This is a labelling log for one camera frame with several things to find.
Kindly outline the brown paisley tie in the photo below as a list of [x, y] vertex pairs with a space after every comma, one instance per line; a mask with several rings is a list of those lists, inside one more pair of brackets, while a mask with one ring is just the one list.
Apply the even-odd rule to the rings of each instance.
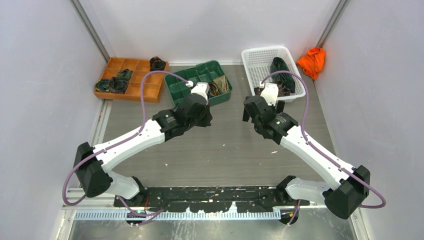
[[[277, 83], [277, 87], [278, 87], [278, 95], [277, 95], [278, 97], [290, 96], [292, 93], [289, 88], [283, 87], [283, 85], [280, 83]], [[255, 87], [254, 94], [260, 95], [264, 89], [265, 88]]]

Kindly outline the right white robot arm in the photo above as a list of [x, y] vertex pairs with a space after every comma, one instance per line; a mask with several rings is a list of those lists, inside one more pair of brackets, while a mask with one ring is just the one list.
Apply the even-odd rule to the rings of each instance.
[[284, 102], [268, 105], [259, 96], [245, 98], [243, 118], [264, 139], [274, 141], [307, 163], [323, 179], [322, 182], [303, 180], [289, 175], [277, 185], [277, 198], [283, 205], [295, 200], [324, 204], [340, 219], [348, 219], [369, 196], [371, 173], [363, 165], [354, 167], [337, 158], [312, 137], [302, 133], [301, 126], [283, 112]]

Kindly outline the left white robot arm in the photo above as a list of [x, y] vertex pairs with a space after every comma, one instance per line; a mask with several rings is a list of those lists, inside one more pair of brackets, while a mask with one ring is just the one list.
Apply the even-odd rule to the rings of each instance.
[[159, 111], [143, 126], [120, 137], [96, 146], [87, 142], [81, 144], [77, 148], [74, 169], [84, 197], [109, 193], [126, 205], [141, 206], [146, 200], [146, 189], [141, 181], [134, 176], [115, 173], [113, 169], [149, 147], [182, 136], [194, 126], [208, 127], [211, 120], [207, 96], [191, 93], [176, 107]]

